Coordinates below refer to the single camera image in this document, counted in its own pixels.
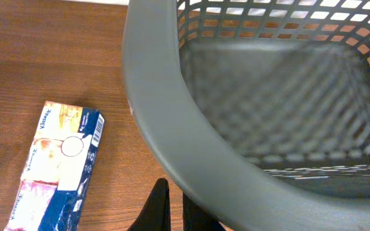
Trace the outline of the grey plastic mesh basket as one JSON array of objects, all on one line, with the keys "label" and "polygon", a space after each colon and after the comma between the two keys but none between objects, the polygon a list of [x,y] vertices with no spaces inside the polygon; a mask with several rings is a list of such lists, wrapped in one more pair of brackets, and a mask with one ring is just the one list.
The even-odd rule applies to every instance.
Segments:
[{"label": "grey plastic mesh basket", "polygon": [[154,157],[235,230],[370,230],[370,1],[131,1]]}]

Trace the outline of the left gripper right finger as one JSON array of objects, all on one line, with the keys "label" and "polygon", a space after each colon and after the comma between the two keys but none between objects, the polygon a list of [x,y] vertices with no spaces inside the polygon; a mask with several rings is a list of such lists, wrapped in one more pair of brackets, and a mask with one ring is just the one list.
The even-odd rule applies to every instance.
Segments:
[{"label": "left gripper right finger", "polygon": [[207,212],[202,210],[184,193],[183,204],[183,229],[184,231],[225,231],[225,228]]}]

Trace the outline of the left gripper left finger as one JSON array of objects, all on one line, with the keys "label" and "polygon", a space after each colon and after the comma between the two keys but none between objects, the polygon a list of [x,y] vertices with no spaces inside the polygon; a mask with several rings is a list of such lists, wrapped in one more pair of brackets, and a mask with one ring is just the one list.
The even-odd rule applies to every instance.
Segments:
[{"label": "left gripper left finger", "polygon": [[128,231],[169,230],[171,230],[170,189],[167,179],[159,178]]}]

